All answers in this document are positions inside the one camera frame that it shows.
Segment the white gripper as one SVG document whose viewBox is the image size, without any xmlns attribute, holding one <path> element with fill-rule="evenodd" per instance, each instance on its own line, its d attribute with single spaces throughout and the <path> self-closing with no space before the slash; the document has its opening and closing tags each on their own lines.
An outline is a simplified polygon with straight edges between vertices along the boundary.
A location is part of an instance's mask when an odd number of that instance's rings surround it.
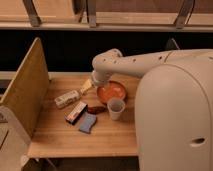
<svg viewBox="0 0 213 171">
<path fill-rule="evenodd" d="M 106 73 L 93 70 L 91 73 L 91 80 L 87 79 L 80 89 L 81 94 L 85 94 L 89 89 L 94 86 L 103 86 L 108 82 Z"/>
</svg>

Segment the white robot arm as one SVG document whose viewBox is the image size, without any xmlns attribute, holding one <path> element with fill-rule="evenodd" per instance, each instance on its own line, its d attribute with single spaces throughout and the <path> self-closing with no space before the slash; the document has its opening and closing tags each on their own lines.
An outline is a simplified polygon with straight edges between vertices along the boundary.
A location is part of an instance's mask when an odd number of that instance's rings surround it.
<svg viewBox="0 0 213 171">
<path fill-rule="evenodd" d="M 93 58 L 91 82 L 140 79 L 135 129 L 140 171 L 213 171 L 213 49 Z"/>
</svg>

